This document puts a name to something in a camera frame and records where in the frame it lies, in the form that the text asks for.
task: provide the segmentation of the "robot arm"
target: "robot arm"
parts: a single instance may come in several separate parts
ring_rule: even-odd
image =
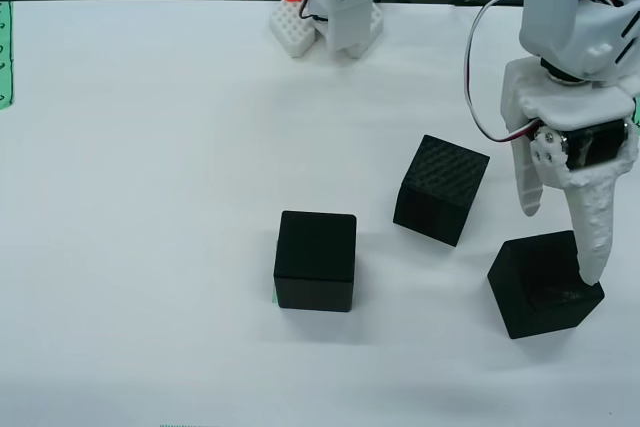
[[[520,42],[567,78],[611,81],[640,62],[640,0],[612,7],[590,0],[525,0]]]
[[[638,20],[640,0],[525,0],[520,42],[542,65],[518,60],[505,74],[507,128],[542,121],[534,139],[512,143],[522,209],[536,213],[544,185],[565,192],[590,285],[611,252],[615,182],[638,157]]]

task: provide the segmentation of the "black cable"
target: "black cable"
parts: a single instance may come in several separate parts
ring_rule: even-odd
[[[306,20],[306,19],[313,19],[316,22],[329,22],[329,19],[325,19],[324,17],[320,17],[319,15],[304,15],[304,9],[307,8],[307,4],[309,3],[309,0],[302,0],[302,4],[300,5],[300,10],[298,10],[298,16],[302,19],[302,20]]]

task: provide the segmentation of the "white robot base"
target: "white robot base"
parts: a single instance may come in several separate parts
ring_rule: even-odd
[[[359,59],[369,49],[371,44],[380,36],[384,27],[382,10],[372,4],[371,35],[358,44],[341,49],[352,59]],[[291,58],[302,57],[316,42],[318,34],[326,35],[327,23],[318,22],[311,18],[301,19],[299,16],[300,2],[280,1],[271,14],[269,26],[271,32],[282,48]]]

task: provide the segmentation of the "black block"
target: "black block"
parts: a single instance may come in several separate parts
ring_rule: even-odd
[[[458,245],[489,157],[425,135],[405,175],[395,224]]]
[[[283,212],[273,272],[278,304],[348,312],[355,256],[353,215]]]
[[[580,278],[577,255],[571,231],[503,244],[488,277],[509,337],[577,327],[604,299]]]

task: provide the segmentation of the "textured black cube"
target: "textured black cube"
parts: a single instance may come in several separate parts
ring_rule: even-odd
[[[458,245],[489,157],[425,135],[405,175],[395,224]]]
[[[503,244],[488,277],[509,337],[577,327],[602,302],[602,286],[580,278],[577,255],[571,231]]]
[[[283,212],[273,272],[278,304],[350,311],[355,256],[353,215]]]

